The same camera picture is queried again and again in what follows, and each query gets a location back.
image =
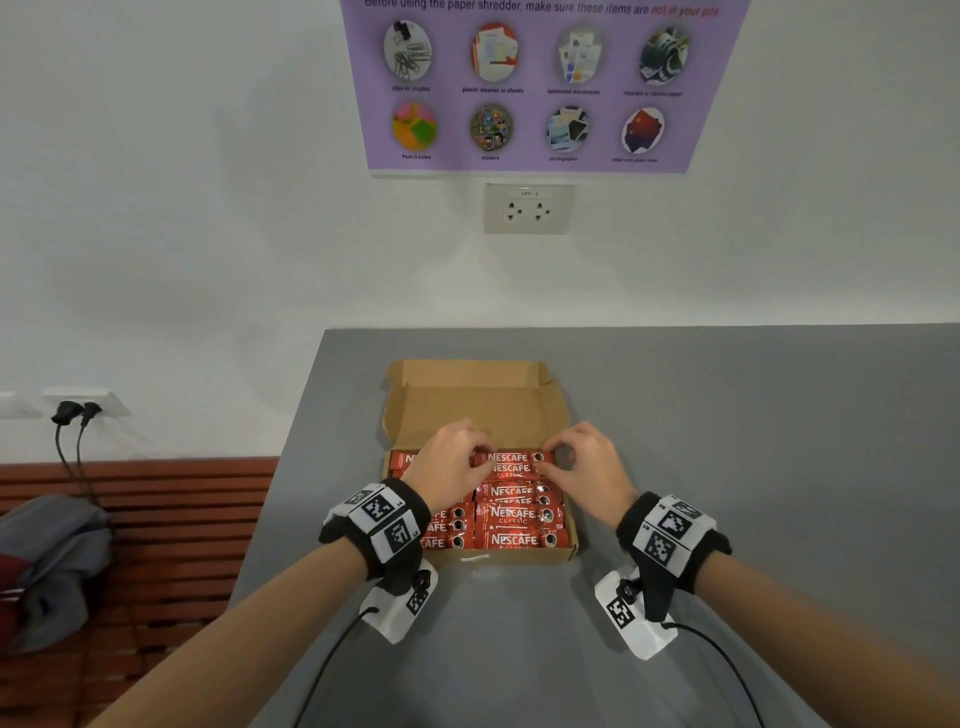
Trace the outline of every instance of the wristband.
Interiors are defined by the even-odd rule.
[[[640,571],[646,618],[663,621],[676,589],[694,594],[713,551],[731,554],[716,521],[676,496],[644,493],[627,509],[616,538]]]
[[[367,578],[392,595],[410,590],[420,569],[420,535],[430,523],[430,509],[402,480],[388,477],[330,509],[320,543],[348,538],[367,562]]]

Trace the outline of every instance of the gray table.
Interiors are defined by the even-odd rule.
[[[740,558],[960,674],[960,326],[328,331],[231,603],[378,479],[398,358],[544,360],[573,420],[617,443],[641,489],[686,497]],[[626,652],[592,596],[625,557],[577,517],[570,563],[445,570],[397,646],[361,625],[304,724],[755,726],[697,638],[650,662]],[[254,725],[291,724],[366,590]],[[821,725],[703,604],[680,595],[672,611],[729,650],[768,725]]]

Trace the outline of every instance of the electrical outlet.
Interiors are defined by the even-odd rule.
[[[109,389],[95,389],[91,387],[53,387],[43,390],[43,398],[50,402],[52,410],[57,411],[57,405],[63,400],[72,400],[83,404],[95,401],[104,411],[97,417],[127,417],[130,410],[124,406],[120,398]]]
[[[563,235],[570,228],[572,184],[488,184],[486,233]]]
[[[42,416],[40,410],[16,392],[0,392],[0,420],[28,420]]]

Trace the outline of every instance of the white wall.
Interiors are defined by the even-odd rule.
[[[0,390],[113,387],[91,458],[273,454],[328,327],[960,320],[958,27],[755,0],[688,175],[509,239],[368,175],[336,0],[3,3]]]

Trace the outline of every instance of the hand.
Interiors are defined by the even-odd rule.
[[[492,460],[476,468],[470,466],[475,449],[496,452],[493,440],[470,420],[441,427],[407,467],[403,482],[417,491],[430,513],[438,513],[479,488],[493,471]]]
[[[560,445],[573,448],[573,470],[565,471],[550,463],[537,463],[537,470],[569,493],[585,511],[616,528],[638,493],[613,443],[590,423],[579,423],[551,437],[543,443],[543,449]]]

